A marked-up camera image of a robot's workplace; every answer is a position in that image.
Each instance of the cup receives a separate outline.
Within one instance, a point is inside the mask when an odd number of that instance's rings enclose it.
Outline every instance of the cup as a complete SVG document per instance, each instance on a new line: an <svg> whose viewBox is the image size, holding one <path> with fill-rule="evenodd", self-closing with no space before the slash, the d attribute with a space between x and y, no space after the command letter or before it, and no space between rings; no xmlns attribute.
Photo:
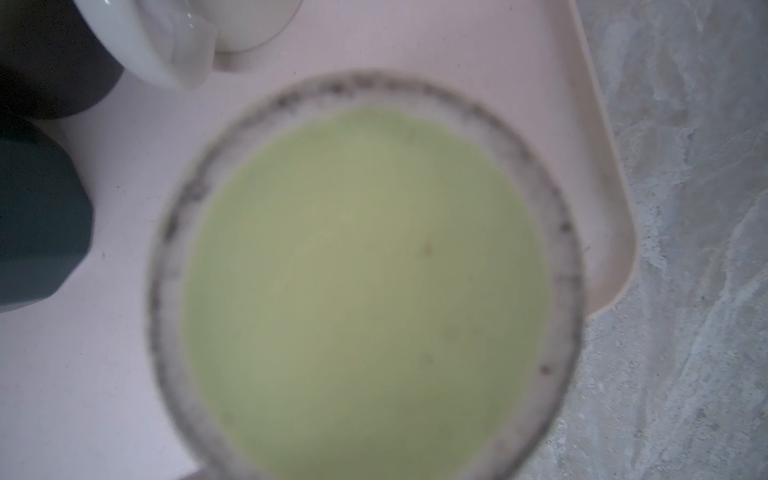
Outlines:
<svg viewBox="0 0 768 480"><path fill-rule="evenodd" d="M123 67L94 37L71 0L0 4L0 108L60 118L100 101Z"/></svg>
<svg viewBox="0 0 768 480"><path fill-rule="evenodd" d="M454 478L507 478L558 413L579 353L584 318L581 250L560 189L511 127L464 95L391 71L332 74L287 88L229 126L192 165L155 240L147 305L154 373L180 436L212 478L274 477L244 458L227 438L201 399L185 356L181 299L201 221L222 185L254 152L301 125L366 107L435 122L479 146L521 194L541 234L551 295L534 368L511 415Z"/></svg>
<svg viewBox="0 0 768 480"><path fill-rule="evenodd" d="M193 88L215 51L241 51L277 35L301 0L75 0L101 43L136 76Z"/></svg>

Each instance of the green drink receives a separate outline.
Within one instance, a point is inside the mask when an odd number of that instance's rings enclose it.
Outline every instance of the green drink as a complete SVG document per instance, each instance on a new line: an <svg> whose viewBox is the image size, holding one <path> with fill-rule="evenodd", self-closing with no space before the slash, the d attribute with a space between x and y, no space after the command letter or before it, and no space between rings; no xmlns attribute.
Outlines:
<svg viewBox="0 0 768 480"><path fill-rule="evenodd" d="M564 288L552 242L525 188L455 125L343 102L233 152L250 153L209 173L215 188L187 185L194 212L166 232L169 257L186 235L166 335L154 311L156 350L173 343L161 387L230 477L481 478L526 395L569 372L542 361Z"/></svg>

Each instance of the dark specks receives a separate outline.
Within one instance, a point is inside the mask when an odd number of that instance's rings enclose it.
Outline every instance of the dark specks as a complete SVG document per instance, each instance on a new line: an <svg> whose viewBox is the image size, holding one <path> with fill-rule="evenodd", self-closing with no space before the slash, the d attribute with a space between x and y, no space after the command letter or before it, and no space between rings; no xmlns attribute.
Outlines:
<svg viewBox="0 0 768 480"><path fill-rule="evenodd" d="M386 78L384 80L384 86L388 90L392 90L392 91L398 91L402 89L402 85L400 84L400 82L392 78Z"/></svg>
<svg viewBox="0 0 768 480"><path fill-rule="evenodd" d="M424 352L421 355L419 355L419 366L422 368L427 368L432 365L435 365L435 357L429 353Z"/></svg>
<svg viewBox="0 0 768 480"><path fill-rule="evenodd" d="M520 158L522 158L526 164L530 164L533 161L533 155L527 148L520 149Z"/></svg>
<svg viewBox="0 0 768 480"><path fill-rule="evenodd" d="M160 284L157 280L152 283L152 289L149 299L149 307L153 315L157 315L160 310Z"/></svg>
<svg viewBox="0 0 768 480"><path fill-rule="evenodd" d="M483 108L479 104L472 104L469 105L468 112L471 116L474 117L484 117L485 111L483 111Z"/></svg>
<svg viewBox="0 0 768 480"><path fill-rule="evenodd" d="M179 228L179 219L176 217L176 215L172 215L168 219L168 224L165 226L165 232L163 235L163 238L165 239L165 241L169 241L171 238L173 238L178 228Z"/></svg>
<svg viewBox="0 0 768 480"><path fill-rule="evenodd" d="M422 245L422 249L419 251L419 256L431 257L434 252L435 249L432 247L432 242L426 242L424 245Z"/></svg>
<svg viewBox="0 0 768 480"><path fill-rule="evenodd" d="M355 77L355 85L361 88L373 88L375 82L373 78L367 75L358 75Z"/></svg>
<svg viewBox="0 0 768 480"><path fill-rule="evenodd" d="M344 84L342 83L334 83L329 86L329 89L332 93L336 95L341 95L344 92Z"/></svg>
<svg viewBox="0 0 768 480"><path fill-rule="evenodd" d="M208 195L208 190L208 186L203 182L192 182L184 187L184 191L181 194L181 201L184 203L199 202Z"/></svg>
<svg viewBox="0 0 768 480"><path fill-rule="evenodd" d="M277 106L280 108L290 107L299 100L301 100L301 95L296 92L285 94L277 99Z"/></svg>
<svg viewBox="0 0 768 480"><path fill-rule="evenodd" d="M431 85L422 85L422 91L427 95L434 95L437 92L437 89Z"/></svg>

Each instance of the matcha latte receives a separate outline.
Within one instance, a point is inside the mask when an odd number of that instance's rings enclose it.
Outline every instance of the matcha latte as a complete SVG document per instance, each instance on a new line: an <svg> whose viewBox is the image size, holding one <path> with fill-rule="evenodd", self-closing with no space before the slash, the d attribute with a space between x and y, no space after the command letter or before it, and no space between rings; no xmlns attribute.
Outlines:
<svg viewBox="0 0 768 480"><path fill-rule="evenodd" d="M235 124L167 220L151 341L170 412L224 478L507 472L578 351L572 230L478 107L385 74L308 81Z"/></svg>

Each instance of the teal container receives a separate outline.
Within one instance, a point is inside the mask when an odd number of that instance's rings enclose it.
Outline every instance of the teal container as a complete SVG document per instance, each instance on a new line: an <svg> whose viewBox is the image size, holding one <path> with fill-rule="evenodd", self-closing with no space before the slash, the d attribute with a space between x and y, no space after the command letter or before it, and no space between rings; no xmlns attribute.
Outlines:
<svg viewBox="0 0 768 480"><path fill-rule="evenodd" d="M0 113L0 312L53 294L88 252L92 224L66 152Z"/></svg>

